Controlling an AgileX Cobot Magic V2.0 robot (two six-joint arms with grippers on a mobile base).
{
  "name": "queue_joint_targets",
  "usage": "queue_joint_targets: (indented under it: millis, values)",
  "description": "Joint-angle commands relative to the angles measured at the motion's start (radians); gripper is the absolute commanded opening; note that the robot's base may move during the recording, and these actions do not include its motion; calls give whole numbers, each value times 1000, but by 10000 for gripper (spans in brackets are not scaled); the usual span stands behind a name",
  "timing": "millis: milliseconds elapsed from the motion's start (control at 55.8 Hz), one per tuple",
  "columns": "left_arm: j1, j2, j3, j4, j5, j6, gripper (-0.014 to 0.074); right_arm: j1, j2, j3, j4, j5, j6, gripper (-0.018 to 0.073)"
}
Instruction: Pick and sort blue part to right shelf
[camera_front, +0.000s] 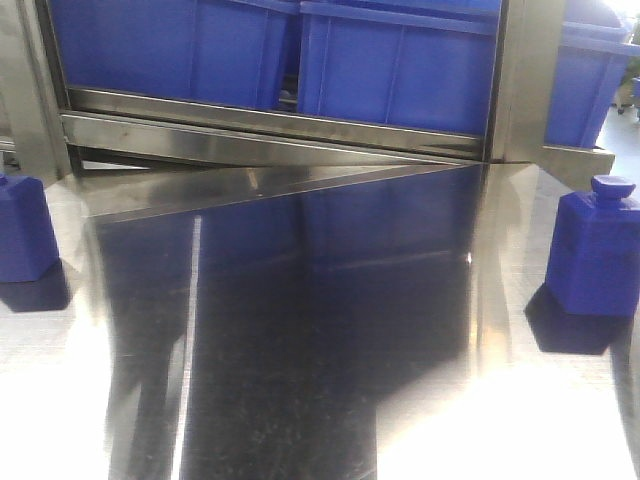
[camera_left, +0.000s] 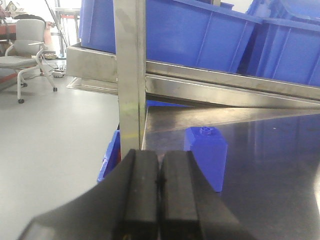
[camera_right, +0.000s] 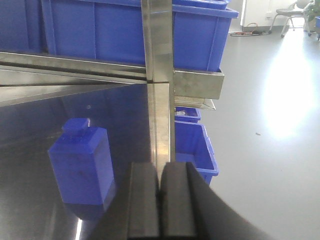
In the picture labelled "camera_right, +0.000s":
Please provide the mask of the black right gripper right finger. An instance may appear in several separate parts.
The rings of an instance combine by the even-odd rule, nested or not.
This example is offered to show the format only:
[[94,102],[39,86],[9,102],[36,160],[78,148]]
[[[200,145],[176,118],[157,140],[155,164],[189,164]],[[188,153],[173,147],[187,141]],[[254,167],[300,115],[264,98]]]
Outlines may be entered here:
[[229,207],[190,162],[168,162],[161,176],[164,240],[270,240]]

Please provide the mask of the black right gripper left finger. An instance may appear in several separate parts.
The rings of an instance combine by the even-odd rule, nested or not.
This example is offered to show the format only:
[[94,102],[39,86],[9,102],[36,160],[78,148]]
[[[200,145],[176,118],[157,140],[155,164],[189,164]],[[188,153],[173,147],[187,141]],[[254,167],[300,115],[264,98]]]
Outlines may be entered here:
[[158,240],[158,177],[151,162],[132,162],[92,240]]

